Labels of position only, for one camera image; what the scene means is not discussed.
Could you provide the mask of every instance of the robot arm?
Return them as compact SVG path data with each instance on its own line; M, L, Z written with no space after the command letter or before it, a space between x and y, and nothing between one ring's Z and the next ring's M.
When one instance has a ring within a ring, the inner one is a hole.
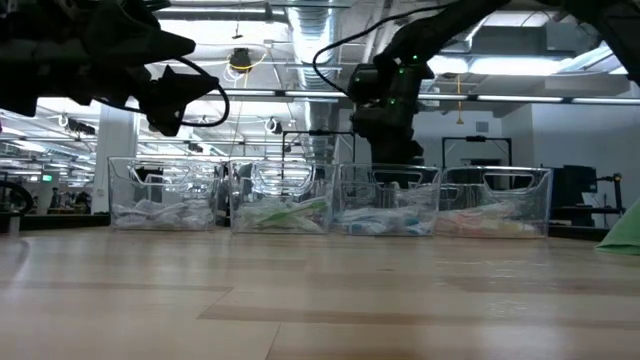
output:
M423 149L412 140L412 123L420 84L434 76L427 61L452 37L509 1L454 2L437 15L398 30L387 48L374 58L373 65L358 65L349 83L349 94L359 106L351 120L353 130L369 141L374 163L407 164L422 155ZM635 35L640 29L640 9L632 0L538 1L561 6L596 27L630 79L640 81L640 43Z

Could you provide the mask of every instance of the wooden table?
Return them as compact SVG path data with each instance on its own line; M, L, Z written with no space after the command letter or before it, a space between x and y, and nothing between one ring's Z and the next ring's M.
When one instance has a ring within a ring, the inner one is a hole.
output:
M640 359L640 258L575 240L0 239L0 359Z

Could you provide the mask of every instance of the fluorescent light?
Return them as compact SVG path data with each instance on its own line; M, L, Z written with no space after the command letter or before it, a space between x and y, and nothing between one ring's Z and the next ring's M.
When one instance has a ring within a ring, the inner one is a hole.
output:
M28 139L30 141L45 141L45 142L76 142L76 139L71 139L71 138L37 138L37 137L28 137ZM87 139L82 139L82 140L97 140L97 138L95 136L92 136L90 138Z
M47 149L45 149L44 147L38 145L38 144L34 144L28 141L22 141L22 140L15 140L14 143L17 144L17 146L21 149L24 150L28 150L28 151L36 151L36 152L45 152L47 151Z
M321 98L343 98L347 95L337 91L286 91L286 96L293 97L321 97Z
M611 75L628 75L629 72L627 71L627 69L625 69L624 66L620 66L619 68L613 70L609 74L611 74Z
M469 65L464 59L434 56L431 60L427 61L427 65L436 74L454 73L464 74L469 71Z
M143 155L138 154L138 158L141 159L190 159L190 160L211 160L211 161L229 161L229 160L245 160L245 161L260 161L264 160L262 156L213 156L213 155L166 155L166 154L152 154Z
M573 104L588 105L640 105L640 99L624 99L624 98L575 98Z
M560 70L558 60L526 57L483 57L476 59L469 69L484 75L537 75L546 76Z
M216 8L216 7L171 7L171 8L166 8L166 9L160 9L160 12L203 12L203 13L209 13L209 12L215 12L215 13L232 13L235 14L236 12L240 12L240 13L251 13L251 14L263 14L264 10L260 9L246 9L246 8L240 8L238 7L238 9L225 9L225 8Z
M93 168L91 168L91 167L89 167L89 166L82 166L82 165L78 165L78 164L75 164L75 163L71 163L70 165L71 165L72 167L74 167L74 168L76 168L76 169L80 169L80 170L87 170L87 171L89 171L89 170L93 170Z
M13 135L18 135L18 136L26 136L27 135L27 134L25 134L24 132L22 132L20 130L8 128L8 127L3 127L2 128L2 133L3 134L13 134Z
M40 175L40 171L9 171L9 174L14 175Z
M225 90L228 96L275 96L276 92L272 90Z
M528 102L528 103L559 103L561 97L546 96L501 96L501 95L480 95L478 101L504 101L504 102Z
M468 95L454 95L454 94L420 94L418 100L452 100L452 101L465 101L469 98Z
M269 161L282 161L282 158L280 156L269 156L267 157L267 160ZM296 161L296 160L303 160L302 156L286 156L284 158L284 161Z

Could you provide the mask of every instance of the exposed ductwork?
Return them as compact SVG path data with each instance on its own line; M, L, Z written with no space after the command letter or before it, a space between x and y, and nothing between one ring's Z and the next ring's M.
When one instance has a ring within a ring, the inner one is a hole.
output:
M311 64L319 49L336 41L338 16L335 9L314 7L292 7L287 9L289 23L292 27L293 48L297 62ZM318 65L333 62L335 52L326 51L317 60ZM335 70L320 70L322 75L335 81ZM298 70L300 86L305 90L327 90L327 84L320 79L313 69ZM308 101L305 103L305 122L310 130L338 129L339 106L335 102ZM335 136L327 141L310 139L312 157L308 160L330 163L333 161Z
M473 47L473 37L480 31L487 19L488 17L482 19L479 23L454 36L440 52L444 54L470 53Z
M265 21L288 23L292 28L292 41L296 60L300 64L311 64L318 49L336 41L338 27L337 10L333 8L309 6L272 9L268 3L263 7L212 7L206 1L189 2L184 5L174 3L171 8L155 13L162 20L209 20L209 21ZM333 50L325 52L319 59L319 65L330 64L334 59ZM321 70L328 79L335 80L336 71ZM305 90L327 90L326 84L313 69L298 70L300 86ZM305 103L305 122L311 130L337 130L339 106L326 101ZM331 162L335 137L329 141L310 140L312 156L309 160Z
M274 10L269 3L263 6L228 6L221 7L207 2L191 2L182 4L174 2L170 8L154 13L159 20L189 21L264 21L267 23L288 23L284 10Z

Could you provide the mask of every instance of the clear plastic bin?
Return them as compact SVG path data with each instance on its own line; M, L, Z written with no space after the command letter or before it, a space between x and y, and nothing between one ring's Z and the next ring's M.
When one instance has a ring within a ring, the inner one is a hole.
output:
M331 222L335 166L232 162L231 231L324 234Z
M439 183L437 168L341 165L332 229L348 235L431 235Z
M447 169L442 178L436 233L455 237L546 237L552 183L550 169Z
M109 158L116 229L212 230L220 165L205 161Z

